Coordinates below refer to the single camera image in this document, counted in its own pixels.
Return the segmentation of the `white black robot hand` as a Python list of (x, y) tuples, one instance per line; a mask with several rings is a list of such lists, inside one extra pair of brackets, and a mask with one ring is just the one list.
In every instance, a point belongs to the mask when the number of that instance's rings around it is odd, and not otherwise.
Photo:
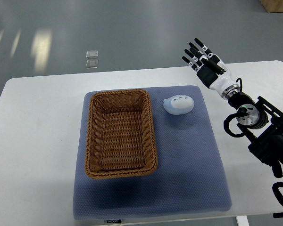
[(225, 63), (198, 38), (195, 38), (194, 41), (207, 56), (189, 42), (190, 50), (185, 49), (184, 52), (195, 63), (185, 56), (182, 56), (182, 60), (196, 72), (197, 77), (208, 89), (216, 91), (221, 98), (230, 98), (233, 94), (238, 93), (241, 87), (232, 79), (232, 74)]

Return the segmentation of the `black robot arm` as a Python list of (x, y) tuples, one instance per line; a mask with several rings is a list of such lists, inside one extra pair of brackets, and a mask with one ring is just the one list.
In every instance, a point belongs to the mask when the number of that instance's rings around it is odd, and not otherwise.
[(242, 91), (242, 79), (232, 74), (218, 55), (199, 39), (189, 43), (182, 59), (210, 90), (236, 110), (224, 120), (225, 132), (235, 138), (246, 137), (249, 151), (272, 168), (276, 178), (283, 177), (283, 113), (262, 97), (254, 102)]

